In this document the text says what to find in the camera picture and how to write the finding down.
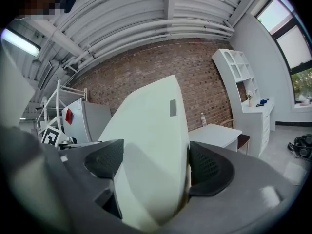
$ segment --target black baseboard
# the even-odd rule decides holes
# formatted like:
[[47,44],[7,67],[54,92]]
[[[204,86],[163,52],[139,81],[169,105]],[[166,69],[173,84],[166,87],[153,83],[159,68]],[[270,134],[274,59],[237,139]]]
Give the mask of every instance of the black baseboard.
[[277,126],[292,126],[292,127],[312,127],[312,122],[282,122],[277,121]]

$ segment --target bottle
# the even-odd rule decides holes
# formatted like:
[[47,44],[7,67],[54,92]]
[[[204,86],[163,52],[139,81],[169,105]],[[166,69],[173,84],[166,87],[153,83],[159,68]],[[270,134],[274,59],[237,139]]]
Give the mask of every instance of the bottle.
[[201,123],[203,124],[203,127],[204,126],[207,126],[207,122],[206,122],[206,117],[203,113],[200,113],[201,114]]

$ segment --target white table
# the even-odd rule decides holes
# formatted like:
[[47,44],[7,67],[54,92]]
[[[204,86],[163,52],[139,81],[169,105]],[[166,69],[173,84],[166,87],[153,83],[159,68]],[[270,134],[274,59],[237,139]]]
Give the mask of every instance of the white table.
[[189,132],[190,141],[224,147],[237,152],[237,137],[241,130],[209,124]]

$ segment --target gray floor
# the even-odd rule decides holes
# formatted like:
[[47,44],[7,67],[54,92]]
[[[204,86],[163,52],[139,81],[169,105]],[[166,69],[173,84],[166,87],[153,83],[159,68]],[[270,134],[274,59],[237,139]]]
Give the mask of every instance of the gray floor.
[[289,142],[293,143],[295,137],[305,134],[312,134],[312,128],[276,126],[276,130],[270,132],[268,146],[260,156],[260,159],[296,185],[299,185],[307,176],[312,163],[295,158],[287,149],[287,145]]

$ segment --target window frame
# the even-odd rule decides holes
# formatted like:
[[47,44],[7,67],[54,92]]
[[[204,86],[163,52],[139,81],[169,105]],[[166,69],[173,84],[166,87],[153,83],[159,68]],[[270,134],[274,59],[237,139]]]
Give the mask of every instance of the window frame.
[[[259,16],[261,16],[262,12],[264,12],[268,7],[269,5],[273,2],[274,0],[268,0],[264,6],[258,11],[258,13],[256,13],[256,15],[254,16],[257,20],[259,18]],[[280,53],[282,54],[283,56],[283,59],[286,63],[286,66],[287,66],[287,69],[288,69],[288,73],[290,75],[290,78],[291,78],[291,83],[292,83],[292,91],[293,91],[293,97],[294,97],[294,103],[295,104],[299,104],[301,103],[300,101],[296,100],[296,96],[295,96],[295,91],[294,91],[294,86],[293,86],[293,80],[292,80],[292,75],[294,74],[297,74],[297,73],[300,73],[302,71],[305,71],[305,70],[308,70],[310,68],[312,68],[312,59],[305,62],[305,63],[301,63],[299,64],[298,66],[294,67],[294,68],[290,68],[288,62],[287,62],[287,59],[286,59],[286,56],[282,50],[282,48],[280,47],[277,39],[279,39],[281,36],[283,36],[284,34],[286,34],[288,31],[290,31],[291,29],[293,29],[295,26],[298,27],[298,29],[300,30],[300,33],[302,34],[307,46],[308,46],[308,49],[309,49],[309,52],[310,52],[310,55],[312,57],[312,42],[309,41],[309,36],[307,36],[305,30],[303,29],[301,23],[298,21],[297,17],[296,17],[296,14],[294,13],[294,11],[290,11],[290,9],[281,1],[281,0],[277,0],[279,1],[279,3],[289,11],[289,13],[292,15],[292,18],[287,22],[285,23],[280,29],[278,29],[276,32],[274,32],[272,35],[270,34],[270,36],[272,37],[272,39],[274,40],[276,46],[278,47]]]

